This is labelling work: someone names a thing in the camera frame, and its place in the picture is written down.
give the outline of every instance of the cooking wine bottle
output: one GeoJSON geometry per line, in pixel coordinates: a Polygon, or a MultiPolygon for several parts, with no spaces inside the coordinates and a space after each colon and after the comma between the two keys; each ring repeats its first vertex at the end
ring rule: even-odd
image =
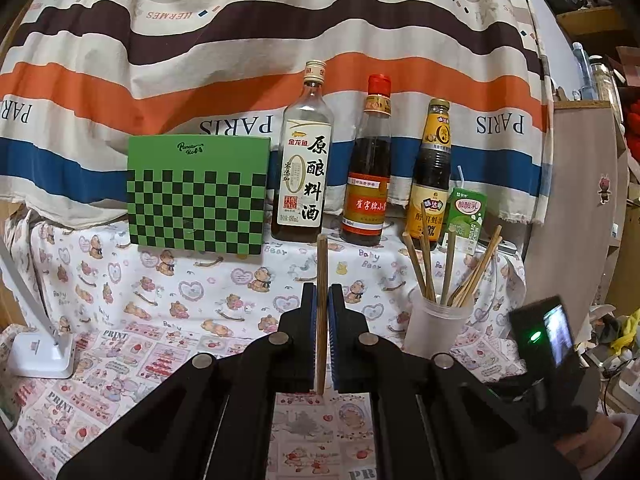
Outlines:
{"type": "Polygon", "coordinates": [[[380,243],[391,174],[391,79],[370,75],[368,93],[351,152],[340,236],[371,247],[380,243]]]}
{"type": "Polygon", "coordinates": [[[444,99],[432,99],[424,125],[420,152],[415,161],[414,181],[406,216],[406,229],[416,248],[420,248],[422,236],[422,203],[427,213],[429,250],[433,251],[438,244],[449,196],[450,158],[449,102],[444,99]]]}
{"type": "Polygon", "coordinates": [[[302,94],[284,110],[276,166],[271,235],[315,242],[322,230],[327,160],[334,115],[322,100],[326,63],[308,61],[302,94]]]}

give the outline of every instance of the yellow cloth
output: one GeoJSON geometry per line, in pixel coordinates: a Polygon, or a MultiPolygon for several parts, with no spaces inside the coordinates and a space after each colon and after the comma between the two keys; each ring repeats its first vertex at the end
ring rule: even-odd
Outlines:
{"type": "Polygon", "coordinates": [[[636,310],[628,319],[625,321],[625,325],[622,328],[622,336],[620,336],[615,341],[612,341],[609,346],[613,351],[615,351],[616,355],[620,355],[622,353],[622,349],[633,343],[636,338],[636,330],[638,329],[638,322],[640,321],[640,308],[636,310]]]}

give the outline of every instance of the red bottle cap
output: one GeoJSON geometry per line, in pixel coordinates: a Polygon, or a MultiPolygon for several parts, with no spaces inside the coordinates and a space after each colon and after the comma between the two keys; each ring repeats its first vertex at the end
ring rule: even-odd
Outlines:
{"type": "Polygon", "coordinates": [[[369,76],[369,94],[391,96],[391,79],[384,74],[371,74],[369,76]]]}

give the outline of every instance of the checkered pattern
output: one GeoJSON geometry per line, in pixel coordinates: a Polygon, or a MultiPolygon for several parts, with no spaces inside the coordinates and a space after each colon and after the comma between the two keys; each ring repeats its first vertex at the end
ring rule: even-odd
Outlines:
{"type": "Polygon", "coordinates": [[[263,173],[129,170],[131,243],[260,254],[266,183],[263,173]]]}

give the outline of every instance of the white lamp base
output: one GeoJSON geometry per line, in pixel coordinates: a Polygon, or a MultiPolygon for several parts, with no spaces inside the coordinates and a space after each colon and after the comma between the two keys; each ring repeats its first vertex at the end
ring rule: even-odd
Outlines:
{"type": "Polygon", "coordinates": [[[59,334],[58,348],[48,334],[21,332],[9,354],[9,371],[21,377],[66,379],[74,372],[76,345],[72,334],[59,334]]]}

